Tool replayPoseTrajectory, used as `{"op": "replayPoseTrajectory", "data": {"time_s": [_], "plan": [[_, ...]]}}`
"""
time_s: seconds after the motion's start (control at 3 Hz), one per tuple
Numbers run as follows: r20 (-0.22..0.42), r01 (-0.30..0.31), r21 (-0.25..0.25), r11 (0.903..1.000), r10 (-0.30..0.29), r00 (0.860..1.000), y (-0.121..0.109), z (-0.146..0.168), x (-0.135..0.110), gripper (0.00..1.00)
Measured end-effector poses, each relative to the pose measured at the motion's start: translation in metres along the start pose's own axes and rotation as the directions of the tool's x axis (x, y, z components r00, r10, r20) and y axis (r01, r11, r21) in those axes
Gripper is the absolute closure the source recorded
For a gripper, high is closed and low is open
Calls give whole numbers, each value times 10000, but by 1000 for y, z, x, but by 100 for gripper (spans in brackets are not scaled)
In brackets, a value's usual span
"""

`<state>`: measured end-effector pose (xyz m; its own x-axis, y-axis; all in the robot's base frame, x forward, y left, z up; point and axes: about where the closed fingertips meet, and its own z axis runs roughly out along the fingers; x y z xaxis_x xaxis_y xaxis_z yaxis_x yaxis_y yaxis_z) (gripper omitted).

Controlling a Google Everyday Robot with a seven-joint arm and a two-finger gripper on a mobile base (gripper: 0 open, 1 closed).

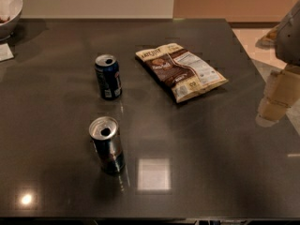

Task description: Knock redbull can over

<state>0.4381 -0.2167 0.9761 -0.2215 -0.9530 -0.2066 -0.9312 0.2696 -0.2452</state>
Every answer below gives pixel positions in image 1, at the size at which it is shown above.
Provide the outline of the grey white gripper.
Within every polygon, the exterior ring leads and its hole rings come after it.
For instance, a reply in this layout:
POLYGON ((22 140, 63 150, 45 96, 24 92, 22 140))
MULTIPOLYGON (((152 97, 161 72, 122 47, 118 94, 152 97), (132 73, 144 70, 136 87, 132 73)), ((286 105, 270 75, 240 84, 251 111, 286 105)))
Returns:
POLYGON ((258 40, 265 47, 275 43, 277 59, 288 65, 281 71, 272 70, 267 78, 256 116, 256 123, 263 128, 276 124, 300 99, 300 0, 278 26, 258 40))

